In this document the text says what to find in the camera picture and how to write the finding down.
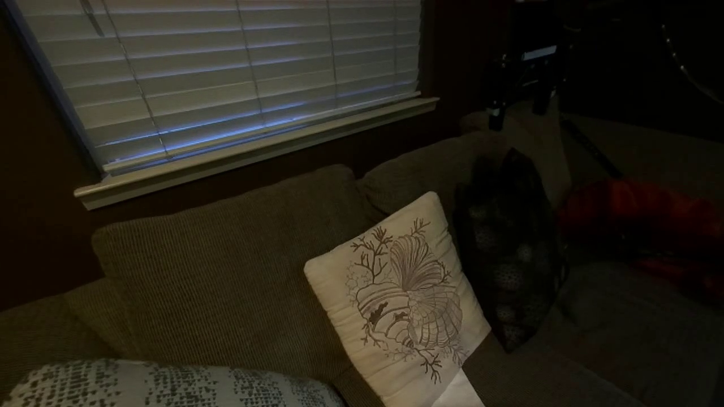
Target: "window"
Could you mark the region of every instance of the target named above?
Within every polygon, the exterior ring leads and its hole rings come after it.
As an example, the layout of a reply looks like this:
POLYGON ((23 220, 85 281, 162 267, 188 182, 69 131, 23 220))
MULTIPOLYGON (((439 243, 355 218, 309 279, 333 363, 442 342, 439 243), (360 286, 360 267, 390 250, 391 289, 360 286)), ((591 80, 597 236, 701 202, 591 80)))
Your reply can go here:
POLYGON ((418 96, 421 0, 8 8, 106 178, 275 144, 418 96))

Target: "window sill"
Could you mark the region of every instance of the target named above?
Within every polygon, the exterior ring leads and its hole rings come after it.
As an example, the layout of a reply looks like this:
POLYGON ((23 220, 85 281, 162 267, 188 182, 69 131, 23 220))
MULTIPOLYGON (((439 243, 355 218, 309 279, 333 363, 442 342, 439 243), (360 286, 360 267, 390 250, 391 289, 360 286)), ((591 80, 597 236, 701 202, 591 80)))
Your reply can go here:
POLYGON ((351 133, 360 133, 373 127, 382 127, 396 121, 413 117, 435 110, 437 97, 405 100, 381 108, 369 108, 355 116, 329 121, 292 131, 280 139, 257 140, 252 144, 237 144, 224 151, 188 158, 178 164, 159 166, 120 177, 106 177, 94 186, 74 191, 74 196, 85 211, 114 207, 126 199, 152 194, 181 184, 200 182, 213 175, 237 170, 252 164, 270 161, 282 153, 292 153, 306 148, 314 148, 329 140, 338 140, 351 133))

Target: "dark plaid pillow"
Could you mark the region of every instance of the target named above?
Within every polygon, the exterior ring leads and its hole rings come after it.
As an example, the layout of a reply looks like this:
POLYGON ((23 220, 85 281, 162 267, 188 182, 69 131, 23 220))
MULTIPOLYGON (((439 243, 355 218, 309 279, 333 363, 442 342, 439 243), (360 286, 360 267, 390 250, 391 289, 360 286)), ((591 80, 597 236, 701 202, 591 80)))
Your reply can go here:
POLYGON ((481 157, 457 191, 461 267, 506 351, 540 326, 566 279, 558 236, 537 166, 510 149, 499 170, 481 157))

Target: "couch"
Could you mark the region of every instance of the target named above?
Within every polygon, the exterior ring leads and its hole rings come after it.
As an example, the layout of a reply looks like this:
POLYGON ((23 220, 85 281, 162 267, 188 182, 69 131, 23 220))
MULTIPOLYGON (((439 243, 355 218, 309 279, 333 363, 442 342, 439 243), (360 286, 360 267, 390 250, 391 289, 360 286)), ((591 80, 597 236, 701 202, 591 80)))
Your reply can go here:
MULTIPOLYGON (((103 279, 0 314, 0 393, 65 359, 280 372, 381 406, 349 363, 302 264, 435 191, 450 218, 480 153, 534 158, 556 207, 569 191, 556 114, 512 108, 502 133, 421 148, 355 177, 333 166, 92 236, 103 279)), ((514 354, 494 334, 464 372, 490 406, 724 406, 724 320, 624 263, 575 255, 540 330, 514 354)))

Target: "wall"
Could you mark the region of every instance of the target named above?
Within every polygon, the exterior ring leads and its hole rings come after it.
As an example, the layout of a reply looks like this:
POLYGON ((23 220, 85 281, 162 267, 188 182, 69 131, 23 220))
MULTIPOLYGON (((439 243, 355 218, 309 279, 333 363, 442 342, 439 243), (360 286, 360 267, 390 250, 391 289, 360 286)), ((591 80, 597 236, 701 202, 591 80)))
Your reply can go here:
POLYGON ((460 116, 476 106, 477 74, 505 34, 502 14, 505 0, 426 2, 421 81, 427 96, 442 97, 429 116, 94 213, 72 199, 90 172, 0 21, 0 309, 97 279, 90 234, 103 224, 183 211, 329 164, 347 164, 360 175, 401 151, 454 135, 460 116))

